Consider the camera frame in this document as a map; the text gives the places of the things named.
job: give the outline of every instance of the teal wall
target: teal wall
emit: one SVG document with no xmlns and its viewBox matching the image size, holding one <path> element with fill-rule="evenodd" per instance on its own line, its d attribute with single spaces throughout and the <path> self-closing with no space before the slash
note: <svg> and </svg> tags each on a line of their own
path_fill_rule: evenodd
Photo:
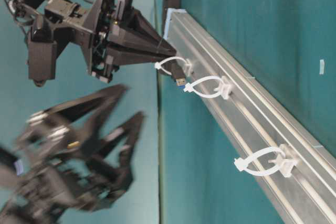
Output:
<svg viewBox="0 0 336 224">
<path fill-rule="evenodd" d="M 154 24 L 154 0 L 134 0 L 134 6 Z M 90 94 L 106 84 L 86 74 L 80 48 L 69 45 L 57 61 L 56 80 L 47 82 L 43 88 L 35 87 L 27 80 L 27 49 L 23 35 L 4 4 L 0 4 L 0 15 L 0 143 L 10 148 L 32 113 Z M 110 210 L 93 214 L 70 210 L 62 218 L 64 224 L 159 223 L 156 73 L 152 65 L 122 67 L 110 85 L 117 83 L 124 83 L 131 89 L 105 127 L 105 133 L 139 110 L 147 115 L 133 160 L 134 184 Z M 7 194 L 1 191 L 0 205 Z"/>
<path fill-rule="evenodd" d="M 336 155 L 334 2 L 182 0 L 182 8 Z M 253 178 L 233 167 L 237 154 L 199 98 L 163 78 L 161 103 L 164 223 L 281 222 Z"/>
</svg>

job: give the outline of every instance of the metal extrusion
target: metal extrusion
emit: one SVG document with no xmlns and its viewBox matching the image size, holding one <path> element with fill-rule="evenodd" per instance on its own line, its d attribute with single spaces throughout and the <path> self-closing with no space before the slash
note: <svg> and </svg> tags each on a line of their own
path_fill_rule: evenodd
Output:
<svg viewBox="0 0 336 224">
<path fill-rule="evenodd" d="M 280 172 L 256 177 L 284 222 L 336 223 L 336 159 L 188 13 L 172 13 L 167 36 L 177 54 L 190 60 L 191 80 L 215 75 L 233 83 L 228 100 L 203 101 L 243 158 L 265 147 L 291 147 L 299 162 L 290 178 Z M 217 86 L 197 87 L 213 93 Z M 270 168 L 274 157 L 259 158 L 254 169 Z"/>
</svg>

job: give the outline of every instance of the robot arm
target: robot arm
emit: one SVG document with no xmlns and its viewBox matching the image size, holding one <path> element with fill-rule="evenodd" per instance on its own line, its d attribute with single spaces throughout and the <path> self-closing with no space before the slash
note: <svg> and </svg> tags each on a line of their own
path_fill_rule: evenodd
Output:
<svg viewBox="0 0 336 224">
<path fill-rule="evenodd" d="M 144 115 L 138 112 L 100 137 L 102 126 L 125 91 L 122 85 L 108 87 L 32 115 L 16 141 L 30 164 L 25 173 L 17 167 L 19 159 L 15 155 L 0 148 L 0 186 L 26 200 L 23 206 L 13 198 L 8 201 L 0 212 L 0 223 L 56 224 L 68 208 L 109 208 L 130 188 L 131 160 Z M 82 127 L 72 126 L 89 113 Z M 106 160 L 112 151 L 119 151 L 118 167 Z M 83 162 L 89 175 L 81 176 L 71 168 L 69 161 L 73 159 Z"/>
<path fill-rule="evenodd" d="M 44 1 L 47 4 L 42 14 L 36 9 Z M 161 61 L 176 54 L 132 7 L 133 0 L 95 0 L 90 9 L 70 0 L 5 2 L 25 33 L 29 78 L 39 87 L 55 78 L 56 60 L 69 43 L 80 46 L 88 74 L 106 83 L 120 66 Z M 176 62 L 166 69 L 175 81 L 185 79 Z"/>
</svg>

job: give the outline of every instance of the white tape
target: white tape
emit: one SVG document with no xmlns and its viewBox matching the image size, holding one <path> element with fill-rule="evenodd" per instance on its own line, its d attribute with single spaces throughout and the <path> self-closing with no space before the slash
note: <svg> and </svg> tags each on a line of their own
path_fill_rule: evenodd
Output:
<svg viewBox="0 0 336 224">
<path fill-rule="evenodd" d="M 22 160 L 19 159 L 14 163 L 15 169 L 16 169 L 16 175 L 20 176 L 24 173 L 23 163 Z"/>
<path fill-rule="evenodd" d="M 320 74 L 324 74 L 324 67 L 325 67 L 324 60 L 320 60 Z"/>
</svg>

